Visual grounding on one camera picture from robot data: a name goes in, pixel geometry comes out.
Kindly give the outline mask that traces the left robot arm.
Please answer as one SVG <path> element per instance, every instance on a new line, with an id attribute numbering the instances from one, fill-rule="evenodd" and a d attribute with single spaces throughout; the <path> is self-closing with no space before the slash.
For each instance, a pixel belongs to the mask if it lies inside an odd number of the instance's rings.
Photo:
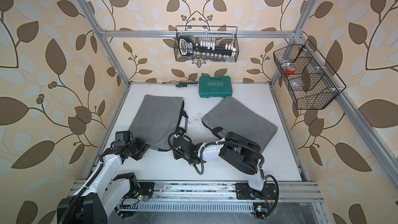
<path id="1" fill-rule="evenodd" d="M 117 174 L 126 159 L 141 160 L 150 145 L 131 131 L 115 134 L 86 182 L 57 207 L 59 224 L 105 224 L 124 199 L 148 199 L 133 172 Z"/>

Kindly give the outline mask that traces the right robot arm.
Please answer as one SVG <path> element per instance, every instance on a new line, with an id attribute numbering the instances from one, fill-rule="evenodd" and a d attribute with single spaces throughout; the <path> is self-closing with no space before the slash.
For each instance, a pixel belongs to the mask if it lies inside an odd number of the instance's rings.
<path id="1" fill-rule="evenodd" d="M 264 189 L 267 180 L 262 169 L 265 162 L 264 156 L 257 143 L 243 136 L 229 132 L 219 141 L 195 145 L 184 131 L 178 131 L 171 133 L 167 142 L 174 159 L 183 159 L 199 175 L 204 174 L 205 163 L 220 158 L 248 175 L 248 184 L 251 189 L 256 191 Z"/>

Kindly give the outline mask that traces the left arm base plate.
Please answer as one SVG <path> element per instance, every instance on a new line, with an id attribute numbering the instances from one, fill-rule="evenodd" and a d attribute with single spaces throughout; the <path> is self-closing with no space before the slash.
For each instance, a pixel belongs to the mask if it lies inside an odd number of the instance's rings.
<path id="1" fill-rule="evenodd" d="M 147 202 L 150 198 L 152 198 L 154 193 L 154 182 L 140 182 L 139 188 L 136 191 L 135 199 L 140 201 Z"/>

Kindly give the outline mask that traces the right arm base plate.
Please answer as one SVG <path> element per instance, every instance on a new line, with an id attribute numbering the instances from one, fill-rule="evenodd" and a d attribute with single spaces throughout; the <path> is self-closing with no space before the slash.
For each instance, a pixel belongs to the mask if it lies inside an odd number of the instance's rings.
<path id="1" fill-rule="evenodd" d="M 277 190 L 273 183 L 265 183 L 261 191 L 250 188 L 248 183 L 236 183 L 235 192 L 238 200 L 275 200 Z"/>

